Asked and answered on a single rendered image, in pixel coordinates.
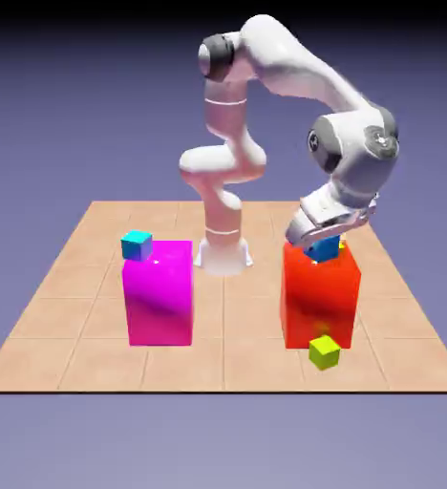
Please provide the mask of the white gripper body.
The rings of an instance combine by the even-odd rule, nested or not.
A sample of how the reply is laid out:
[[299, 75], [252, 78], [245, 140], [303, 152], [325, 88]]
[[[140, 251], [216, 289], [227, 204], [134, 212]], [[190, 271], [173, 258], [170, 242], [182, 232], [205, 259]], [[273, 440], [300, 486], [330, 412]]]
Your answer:
[[309, 206], [305, 200], [300, 200], [300, 207], [293, 215], [285, 236], [293, 246], [311, 247], [320, 240], [366, 224], [375, 210], [376, 200], [371, 200], [363, 209], [341, 204], [334, 207]]

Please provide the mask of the small blue cube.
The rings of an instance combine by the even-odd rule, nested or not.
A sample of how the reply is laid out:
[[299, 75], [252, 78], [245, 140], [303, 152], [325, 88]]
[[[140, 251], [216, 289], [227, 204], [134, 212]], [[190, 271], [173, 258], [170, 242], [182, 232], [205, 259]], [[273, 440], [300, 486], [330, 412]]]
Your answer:
[[324, 263], [339, 256], [340, 237], [319, 240], [304, 250], [304, 254], [316, 263]]

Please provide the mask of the small yellow-green cube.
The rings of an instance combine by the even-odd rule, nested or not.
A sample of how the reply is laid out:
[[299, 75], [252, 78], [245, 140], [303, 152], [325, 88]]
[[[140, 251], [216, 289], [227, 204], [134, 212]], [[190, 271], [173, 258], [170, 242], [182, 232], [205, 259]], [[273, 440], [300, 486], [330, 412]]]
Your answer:
[[328, 335], [309, 342], [309, 360], [320, 370], [335, 367], [339, 362], [341, 347]]

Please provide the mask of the small cyan cube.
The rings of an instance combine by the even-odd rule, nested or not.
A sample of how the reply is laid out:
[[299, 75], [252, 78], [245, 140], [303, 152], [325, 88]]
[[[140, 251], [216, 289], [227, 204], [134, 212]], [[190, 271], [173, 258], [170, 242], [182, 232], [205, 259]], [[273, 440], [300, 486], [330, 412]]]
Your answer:
[[153, 237], [148, 232], [131, 230], [120, 242], [122, 258], [124, 260], [144, 261], [151, 255], [153, 250]]

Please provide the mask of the large red box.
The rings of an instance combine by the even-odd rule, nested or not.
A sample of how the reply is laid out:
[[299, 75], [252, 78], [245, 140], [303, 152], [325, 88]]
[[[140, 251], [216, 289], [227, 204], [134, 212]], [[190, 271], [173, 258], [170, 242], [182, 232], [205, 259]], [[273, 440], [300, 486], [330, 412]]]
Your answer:
[[282, 248], [280, 318], [288, 349], [306, 349], [322, 335], [341, 348], [351, 346], [361, 281], [347, 245], [336, 258], [316, 263], [302, 249]]

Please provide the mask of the large magenta box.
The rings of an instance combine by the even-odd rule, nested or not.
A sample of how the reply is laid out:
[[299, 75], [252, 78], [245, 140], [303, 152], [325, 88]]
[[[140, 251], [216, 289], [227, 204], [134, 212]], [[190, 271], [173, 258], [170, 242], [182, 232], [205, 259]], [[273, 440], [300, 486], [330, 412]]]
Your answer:
[[193, 257], [190, 241], [154, 241], [142, 261], [126, 260], [122, 285], [129, 344], [192, 344]]

